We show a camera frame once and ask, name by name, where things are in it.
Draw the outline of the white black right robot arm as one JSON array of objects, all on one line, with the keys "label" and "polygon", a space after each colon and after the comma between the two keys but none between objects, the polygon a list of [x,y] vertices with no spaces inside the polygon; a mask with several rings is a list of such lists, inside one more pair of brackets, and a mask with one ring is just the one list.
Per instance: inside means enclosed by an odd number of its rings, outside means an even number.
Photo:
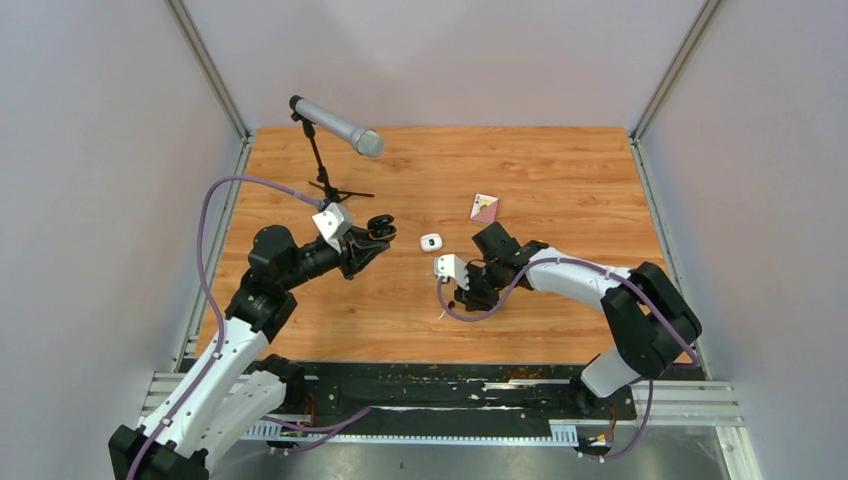
[{"label": "white black right robot arm", "polygon": [[607,266],[541,241],[521,244],[498,222],[472,240],[481,261],[445,254],[433,262],[437,298],[451,317],[463,322],[487,319],[518,288],[557,294],[603,314],[614,344],[570,382],[571,403],[580,415],[598,416],[618,390],[658,379],[677,366],[681,355],[689,358],[689,368],[699,368],[694,343],[702,325],[658,265]]}]

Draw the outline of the black earbud case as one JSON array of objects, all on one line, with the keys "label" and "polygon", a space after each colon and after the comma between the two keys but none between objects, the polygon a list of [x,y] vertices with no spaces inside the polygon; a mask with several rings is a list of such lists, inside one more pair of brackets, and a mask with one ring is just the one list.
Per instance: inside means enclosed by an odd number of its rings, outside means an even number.
[{"label": "black earbud case", "polygon": [[372,217],[366,225],[368,237],[374,241],[391,242],[397,235],[397,227],[394,225],[394,221],[395,217],[390,214]]}]

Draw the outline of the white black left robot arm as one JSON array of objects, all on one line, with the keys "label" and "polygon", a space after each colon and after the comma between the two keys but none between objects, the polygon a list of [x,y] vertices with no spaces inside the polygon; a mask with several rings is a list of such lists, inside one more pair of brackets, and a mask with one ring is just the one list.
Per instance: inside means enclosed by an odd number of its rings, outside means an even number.
[{"label": "white black left robot arm", "polygon": [[119,427],[108,442],[118,479],[207,479],[262,417],[298,411],[306,400],[304,368],[272,354],[243,385],[248,366],[281,331],[297,301],[293,289],[331,270],[347,279],[390,247],[390,215],[352,226],[333,247],[323,237],[302,246],[282,225],[261,229],[249,268],[200,359],[168,398],[135,428]]}]

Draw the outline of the white gold earbud charging case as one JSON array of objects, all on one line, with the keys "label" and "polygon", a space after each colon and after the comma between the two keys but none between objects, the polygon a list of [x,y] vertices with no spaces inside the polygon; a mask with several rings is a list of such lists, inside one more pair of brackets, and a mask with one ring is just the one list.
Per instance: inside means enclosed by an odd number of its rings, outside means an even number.
[{"label": "white gold earbud charging case", "polygon": [[433,253],[444,247],[444,241],[440,234],[429,233],[420,237],[419,245],[423,252]]}]

